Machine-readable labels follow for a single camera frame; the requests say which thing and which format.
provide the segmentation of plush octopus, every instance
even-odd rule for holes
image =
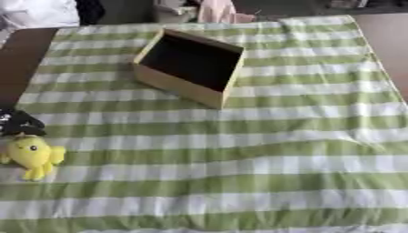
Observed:
[[[23,179],[38,180],[61,163],[65,153],[64,147],[51,147],[41,137],[20,135],[7,144],[0,154],[0,162],[6,164],[14,160],[26,169]]]

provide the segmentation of white shirt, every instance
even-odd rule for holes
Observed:
[[[0,0],[0,15],[15,29],[79,25],[75,0]]]

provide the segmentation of tablecloth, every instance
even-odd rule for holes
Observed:
[[[246,48],[225,109],[136,81],[163,26]],[[349,16],[61,29],[18,107],[68,153],[0,167],[0,231],[408,229],[407,107]]]

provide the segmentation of cardboard box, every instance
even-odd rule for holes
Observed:
[[[243,65],[244,48],[163,29],[136,56],[137,80],[222,108]]]

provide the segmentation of wooden table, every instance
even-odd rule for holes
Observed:
[[[408,14],[357,15],[355,19],[408,101]],[[10,37],[0,50],[0,103],[18,100],[56,31],[26,29]]]

